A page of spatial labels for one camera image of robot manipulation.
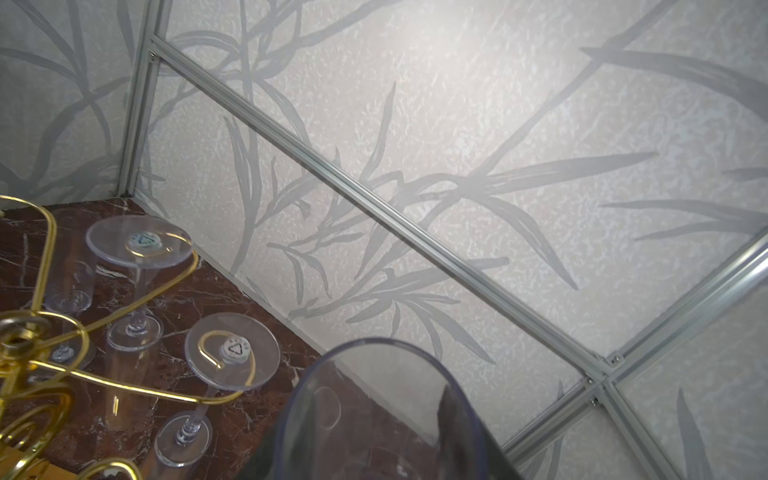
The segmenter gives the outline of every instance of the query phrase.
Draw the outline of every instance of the white textured wall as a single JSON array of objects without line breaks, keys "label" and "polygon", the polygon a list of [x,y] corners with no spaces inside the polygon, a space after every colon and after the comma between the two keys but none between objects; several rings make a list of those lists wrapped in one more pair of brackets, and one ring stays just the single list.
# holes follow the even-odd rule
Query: white textured wall
[{"label": "white textured wall", "polygon": [[144,0],[0,2],[0,193],[114,195]]},{"label": "white textured wall", "polygon": [[688,478],[768,472],[768,283],[624,387]]},{"label": "white textured wall", "polygon": [[603,409],[588,413],[518,471],[525,480],[647,479]]},{"label": "white textured wall", "polygon": [[[196,0],[167,37],[607,355],[768,224],[767,5]],[[577,381],[168,70],[154,102],[139,198],[321,346],[394,331],[502,441]]]}]

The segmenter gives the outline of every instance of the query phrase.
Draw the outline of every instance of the wine glass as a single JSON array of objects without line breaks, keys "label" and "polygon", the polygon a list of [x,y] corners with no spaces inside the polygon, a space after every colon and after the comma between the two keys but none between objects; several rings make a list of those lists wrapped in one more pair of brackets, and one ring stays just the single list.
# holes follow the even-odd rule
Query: wine glass
[{"label": "wine glass", "polygon": [[[134,301],[147,293],[149,282],[163,268],[192,254],[187,232],[148,215],[123,215],[95,223],[86,235],[88,246],[102,260],[127,267],[134,281]],[[142,305],[115,321],[107,332],[107,370],[118,382],[151,382],[163,324]],[[129,429],[149,408],[149,400],[120,389],[109,389],[105,422],[111,430]]]},{"label": "wine glass", "polygon": [[[219,390],[243,391],[262,386],[280,365],[280,346],[261,322],[239,313],[214,313],[187,333],[184,353],[190,368],[208,384],[205,396]],[[205,416],[208,405],[170,417],[141,466],[145,480],[189,478],[213,437]]]},{"label": "wine glass", "polygon": [[[58,225],[48,283],[45,287],[45,309],[63,313],[73,318],[91,306],[96,279],[96,256],[85,243],[85,232],[101,220],[97,214],[78,208],[55,210],[53,216]],[[70,330],[67,323],[62,333]],[[69,364],[80,349],[79,339],[58,344],[51,353],[51,360]],[[95,357],[91,344],[88,354],[78,368],[86,367]]]}]

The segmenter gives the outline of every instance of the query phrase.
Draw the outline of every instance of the wine glass holder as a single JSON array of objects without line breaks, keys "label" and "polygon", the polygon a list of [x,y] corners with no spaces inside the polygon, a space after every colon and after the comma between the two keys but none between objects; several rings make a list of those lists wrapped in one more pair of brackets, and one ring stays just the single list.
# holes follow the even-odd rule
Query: wine glass holder
[{"label": "wine glass holder", "polygon": [[[40,458],[40,454],[66,423],[72,408],[74,393],[71,387],[62,381],[65,377],[82,379],[86,382],[121,389],[137,395],[185,402],[194,406],[222,405],[235,400],[243,394],[243,391],[237,391],[223,396],[184,395],[126,382],[116,382],[103,376],[79,370],[78,366],[83,361],[88,351],[88,346],[91,343],[91,332],[108,326],[115,320],[126,316],[156,296],[176,286],[196,270],[199,256],[197,252],[192,250],[192,261],[184,271],[174,278],[143,295],[141,298],[136,299],[129,305],[115,310],[111,314],[88,325],[83,325],[70,316],[50,312],[43,307],[43,296],[46,283],[48,282],[48,272],[51,268],[56,241],[57,225],[55,218],[48,210],[31,201],[8,195],[0,195],[0,199],[16,201],[36,209],[45,217],[47,223],[45,245],[43,246],[40,268],[30,307],[26,310],[0,312],[0,378],[3,379],[0,386],[0,419],[2,419],[2,416],[8,409],[10,402],[40,398],[52,400],[50,403],[29,409],[13,419],[10,424],[0,431],[0,455],[4,455],[4,451],[8,447],[15,447],[21,450],[22,453],[21,458],[10,470],[0,473],[2,475],[0,480],[32,480],[43,475],[44,470],[49,464]],[[56,321],[69,323],[73,330],[46,338],[48,332],[51,331],[51,323]],[[82,347],[79,354],[69,364],[59,365],[48,361],[51,348],[55,348],[59,343],[78,336],[80,337]],[[200,354],[210,356],[202,348],[200,348]],[[29,385],[29,374],[36,369],[48,370],[53,375],[42,382]],[[119,469],[125,472],[132,480],[142,479],[136,464],[125,458],[106,458],[91,463],[79,473],[78,478],[90,478],[92,475],[107,469]]]}]

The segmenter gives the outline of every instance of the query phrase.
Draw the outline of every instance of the wall panel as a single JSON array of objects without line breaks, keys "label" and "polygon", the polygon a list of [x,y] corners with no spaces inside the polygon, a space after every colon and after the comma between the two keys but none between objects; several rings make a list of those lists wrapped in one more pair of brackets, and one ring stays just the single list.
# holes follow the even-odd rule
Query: wall panel
[{"label": "wall panel", "polygon": [[144,0],[0,5],[0,192],[114,195]]}]

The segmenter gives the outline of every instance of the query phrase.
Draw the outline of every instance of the brown marble surface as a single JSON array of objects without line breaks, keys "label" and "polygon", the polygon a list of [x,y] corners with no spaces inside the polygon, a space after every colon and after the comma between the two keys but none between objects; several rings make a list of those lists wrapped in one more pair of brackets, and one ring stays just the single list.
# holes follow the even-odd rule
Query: brown marble surface
[{"label": "brown marble surface", "polygon": [[[75,204],[102,217],[142,214],[130,200],[111,199]],[[38,261],[45,240],[45,221],[33,210],[8,210],[0,219],[0,311],[29,305]],[[175,275],[184,265],[165,271],[155,284]],[[127,272],[100,263],[93,306],[79,316],[88,324],[106,316],[133,296]],[[244,313],[266,325],[277,338],[283,361],[277,374],[261,389],[248,392],[224,406],[212,406],[207,416],[214,426],[214,438],[200,461],[193,478],[233,478],[260,444],[264,434],[276,423],[302,371],[318,355],[304,341],[275,320],[213,267],[201,261],[197,271],[169,293],[149,304],[150,310],[165,325],[159,361],[156,366],[156,388],[201,394],[206,386],[187,367],[184,360],[184,333],[203,316],[215,312]],[[94,362],[86,369],[104,374],[104,334],[100,329],[91,335],[98,347]],[[112,432],[104,424],[105,389],[71,380],[75,390],[75,407],[68,424],[58,433],[44,452],[54,465],[77,472],[93,459],[120,456],[138,463],[152,445],[154,434],[165,419],[189,407],[166,400],[153,400],[143,415],[132,419],[129,430]],[[24,409],[14,406],[14,410]]]}]

